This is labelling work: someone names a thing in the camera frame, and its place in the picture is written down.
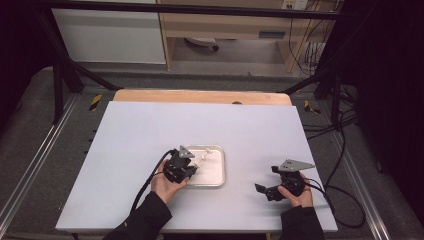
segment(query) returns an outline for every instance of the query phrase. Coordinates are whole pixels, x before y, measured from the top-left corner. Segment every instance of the metal rail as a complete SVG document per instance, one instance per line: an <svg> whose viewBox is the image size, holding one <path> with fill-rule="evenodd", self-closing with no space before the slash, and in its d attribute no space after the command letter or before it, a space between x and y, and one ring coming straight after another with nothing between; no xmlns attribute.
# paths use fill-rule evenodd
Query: metal rail
<svg viewBox="0 0 424 240"><path fill-rule="evenodd" d="M38 172L43 166L44 161L46 160L50 150L52 149L57 137L65 126L66 121L68 120L72 109L74 108L75 103L79 99L78 94L74 94L68 100L65 111L62 118L59 122L52 126L31 163L29 164L27 170L19 181L13 193L10 195L8 201L4 205L3 209L0 212L0 239L6 233L7 228L12 222L13 217L19 209L19 206L23 202L26 194L31 188L32 183L35 180Z"/></svg>

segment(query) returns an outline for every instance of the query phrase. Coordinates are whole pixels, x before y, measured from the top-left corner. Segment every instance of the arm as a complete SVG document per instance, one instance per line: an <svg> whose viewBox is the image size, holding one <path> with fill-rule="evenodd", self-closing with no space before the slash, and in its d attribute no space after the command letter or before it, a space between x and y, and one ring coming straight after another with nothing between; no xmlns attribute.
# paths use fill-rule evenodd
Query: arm
<svg viewBox="0 0 424 240"><path fill-rule="evenodd" d="M159 168L159 174L152 179L152 191L146 196L143 203L128 218L112 232L106 235L104 240L154 240L162 227L172 218L166 204L168 204L178 190L187 185L188 179L180 184L171 183L164 176L163 161Z"/></svg>
<svg viewBox="0 0 424 240"><path fill-rule="evenodd" d="M281 214L282 239L325 239L313 207L311 188L305 186L303 193L298 197L291 194L283 186L279 186L278 191L290 201L293 207Z"/></svg>
<svg viewBox="0 0 424 240"><path fill-rule="evenodd" d="M104 240L156 239L162 227L172 218L166 204L155 192Z"/></svg>

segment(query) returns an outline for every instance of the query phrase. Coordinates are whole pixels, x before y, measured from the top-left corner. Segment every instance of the handheld controller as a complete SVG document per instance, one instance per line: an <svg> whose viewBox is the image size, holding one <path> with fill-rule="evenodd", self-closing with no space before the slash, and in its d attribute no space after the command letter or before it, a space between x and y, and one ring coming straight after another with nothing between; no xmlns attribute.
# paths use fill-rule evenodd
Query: handheld controller
<svg viewBox="0 0 424 240"><path fill-rule="evenodd" d="M280 167L272 166L272 172L280 174L281 186L293 195L300 196L305 188L305 182L299 170L315 167L313 164L294 160L286 160ZM284 196L278 191L278 186L266 188L255 183L256 191L266 195L268 201L281 201Z"/></svg>
<svg viewBox="0 0 424 240"><path fill-rule="evenodd" d="M174 149L172 157L165 163L163 173L170 182L181 183L185 178L191 178L196 173L195 166L189 166L194 155L185 147L180 146L180 151Z"/></svg>

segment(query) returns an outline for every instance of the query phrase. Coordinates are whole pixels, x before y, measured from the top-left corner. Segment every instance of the metal bracket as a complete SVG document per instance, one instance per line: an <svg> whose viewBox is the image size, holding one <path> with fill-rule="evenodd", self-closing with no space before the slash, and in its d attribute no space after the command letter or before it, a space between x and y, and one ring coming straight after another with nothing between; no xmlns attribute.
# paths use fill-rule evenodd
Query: metal bracket
<svg viewBox="0 0 424 240"><path fill-rule="evenodd" d="M315 167L315 165L311 163L305 163L305 162L287 159L286 161L284 161L283 164L281 164L281 166L278 168L278 171L296 172L299 170L304 170L304 169L313 168L313 167Z"/></svg>
<svg viewBox="0 0 424 240"><path fill-rule="evenodd" d="M191 153L187 148L184 146L180 146L180 158L193 158L194 154Z"/></svg>

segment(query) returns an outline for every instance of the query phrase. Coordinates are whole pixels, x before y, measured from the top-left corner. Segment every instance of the black pole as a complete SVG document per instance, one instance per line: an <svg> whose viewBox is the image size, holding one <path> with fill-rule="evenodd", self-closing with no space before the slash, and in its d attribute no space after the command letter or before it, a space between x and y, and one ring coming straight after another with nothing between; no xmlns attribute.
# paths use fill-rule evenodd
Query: black pole
<svg viewBox="0 0 424 240"><path fill-rule="evenodd" d="M119 11L119 12L152 12L152 13L180 13L180 14L207 14L226 16L250 16L270 18L294 19L325 19L325 20L352 20L357 16L350 13L317 12L302 10L243 8L243 7L218 7L172 4L148 3L118 3L118 2L92 2L92 1L67 1L67 0L39 0L37 4L48 8Z"/></svg>

